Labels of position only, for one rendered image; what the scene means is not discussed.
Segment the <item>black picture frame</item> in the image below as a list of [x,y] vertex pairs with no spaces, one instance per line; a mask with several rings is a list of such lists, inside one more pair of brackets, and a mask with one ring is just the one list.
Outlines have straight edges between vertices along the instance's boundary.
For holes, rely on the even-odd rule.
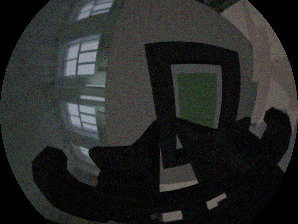
[[176,117],[213,129],[237,120],[241,69],[238,52],[192,41],[145,44],[162,167],[189,164]]

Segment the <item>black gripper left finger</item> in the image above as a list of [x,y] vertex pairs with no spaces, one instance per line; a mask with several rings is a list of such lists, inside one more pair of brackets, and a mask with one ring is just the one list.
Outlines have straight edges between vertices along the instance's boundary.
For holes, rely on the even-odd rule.
[[98,168],[134,171],[141,169],[153,186],[154,192],[160,190],[160,131],[157,120],[150,124],[136,143],[120,147],[96,147],[89,149],[89,157]]

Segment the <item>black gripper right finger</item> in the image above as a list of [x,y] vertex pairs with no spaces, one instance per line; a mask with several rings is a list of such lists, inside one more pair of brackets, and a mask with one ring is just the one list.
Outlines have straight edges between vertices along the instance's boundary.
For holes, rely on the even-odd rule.
[[188,155],[197,181],[204,183],[205,180],[210,179],[209,173],[217,163],[226,141],[241,135],[245,129],[249,131],[250,116],[242,117],[234,123],[222,125],[221,128],[216,129],[178,119],[178,117],[176,117],[176,124],[178,139]]

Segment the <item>dark grey flat panel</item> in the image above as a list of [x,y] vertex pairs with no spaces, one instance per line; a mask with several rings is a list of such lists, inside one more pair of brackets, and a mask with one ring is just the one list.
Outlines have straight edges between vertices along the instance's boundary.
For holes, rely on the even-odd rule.
[[[157,120],[145,44],[196,41],[238,52],[241,92],[237,120],[249,103],[253,81],[253,44],[220,12],[197,0],[125,0],[110,43],[105,79],[108,147],[132,145]],[[237,121],[235,120],[235,121]],[[197,180],[192,165],[162,167],[160,184]]]

